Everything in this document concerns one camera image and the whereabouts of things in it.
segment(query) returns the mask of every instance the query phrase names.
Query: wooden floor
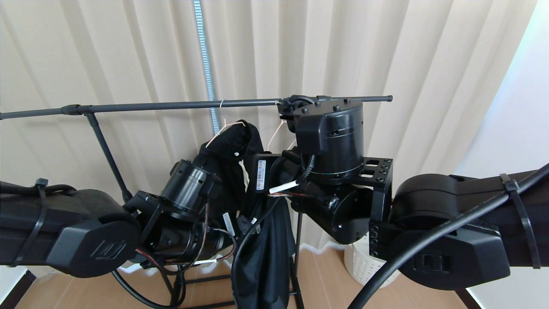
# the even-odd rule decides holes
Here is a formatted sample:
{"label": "wooden floor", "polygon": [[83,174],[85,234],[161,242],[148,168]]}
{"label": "wooden floor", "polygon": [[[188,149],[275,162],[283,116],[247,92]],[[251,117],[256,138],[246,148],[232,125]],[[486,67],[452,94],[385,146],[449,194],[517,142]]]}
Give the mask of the wooden floor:
{"label": "wooden floor", "polygon": [[[226,264],[219,264],[209,272],[201,266],[188,271],[186,278],[190,280],[228,273],[229,267]],[[169,302],[169,293],[157,273],[148,275],[141,269],[123,275],[138,292],[149,299],[161,304]],[[301,250],[298,278],[307,309],[347,308],[361,288],[346,271],[343,265],[343,252],[333,248],[326,248],[320,255]],[[182,308],[231,300],[229,279],[197,283],[187,288]],[[16,309],[31,308],[147,307],[128,294],[110,274],[89,279],[50,274],[33,283]],[[292,296],[288,308],[295,308]],[[426,288],[403,275],[386,288],[378,290],[365,308],[466,309],[456,293]]]}

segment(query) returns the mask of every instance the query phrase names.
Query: beige curtain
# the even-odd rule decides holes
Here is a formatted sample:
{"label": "beige curtain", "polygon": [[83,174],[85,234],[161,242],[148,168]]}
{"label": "beige curtain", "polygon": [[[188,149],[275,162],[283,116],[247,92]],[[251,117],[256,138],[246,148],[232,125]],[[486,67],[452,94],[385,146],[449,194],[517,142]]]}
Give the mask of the beige curtain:
{"label": "beige curtain", "polygon": [[[452,173],[499,88],[536,0],[202,1],[217,99],[393,95],[365,103],[365,152],[394,182]],[[1,110],[207,100],[191,1],[2,1]],[[275,107],[223,108],[267,146]],[[208,110],[99,114],[131,191],[158,193],[213,135]],[[83,117],[1,122],[2,180],[119,189]],[[294,138],[283,127],[273,152]],[[303,240],[327,235],[305,220]]]}

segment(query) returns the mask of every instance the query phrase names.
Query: white wall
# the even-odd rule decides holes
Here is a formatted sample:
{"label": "white wall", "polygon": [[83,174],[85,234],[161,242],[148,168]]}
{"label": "white wall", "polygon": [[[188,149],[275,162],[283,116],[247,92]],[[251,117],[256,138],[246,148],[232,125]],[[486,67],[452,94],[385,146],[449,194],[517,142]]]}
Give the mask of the white wall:
{"label": "white wall", "polygon": [[12,291],[13,287],[25,274],[26,270],[27,269],[23,266],[18,266],[15,268],[0,266],[0,304]]}
{"label": "white wall", "polygon": [[[484,178],[549,162],[549,1],[542,0],[476,138],[456,174]],[[549,269],[470,288],[486,308],[548,308]]]}

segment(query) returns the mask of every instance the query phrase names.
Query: perforated plastic basket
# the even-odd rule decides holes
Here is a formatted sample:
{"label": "perforated plastic basket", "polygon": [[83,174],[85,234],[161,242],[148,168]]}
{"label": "perforated plastic basket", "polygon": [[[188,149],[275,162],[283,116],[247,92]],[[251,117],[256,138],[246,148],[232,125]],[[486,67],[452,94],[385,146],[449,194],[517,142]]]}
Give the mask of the perforated plastic basket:
{"label": "perforated plastic basket", "polygon": [[[368,235],[345,248],[344,261],[349,274],[361,284],[366,284],[374,273],[385,264],[385,261],[369,255]],[[393,273],[381,287],[389,285],[399,274],[399,271]]]}

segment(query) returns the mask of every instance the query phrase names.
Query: baseboard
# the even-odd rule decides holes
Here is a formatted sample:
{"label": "baseboard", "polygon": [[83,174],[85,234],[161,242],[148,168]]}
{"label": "baseboard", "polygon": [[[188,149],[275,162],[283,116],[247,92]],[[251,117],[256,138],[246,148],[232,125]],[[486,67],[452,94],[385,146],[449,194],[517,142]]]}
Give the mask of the baseboard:
{"label": "baseboard", "polygon": [[35,279],[36,277],[31,272],[26,271],[23,277],[21,277],[21,279],[19,279],[17,284],[13,287],[12,291],[0,304],[0,309],[15,309]]}
{"label": "baseboard", "polygon": [[477,302],[473,295],[469,293],[468,290],[456,290],[456,294],[460,297],[461,301],[467,307],[467,309],[483,309],[483,307]]}

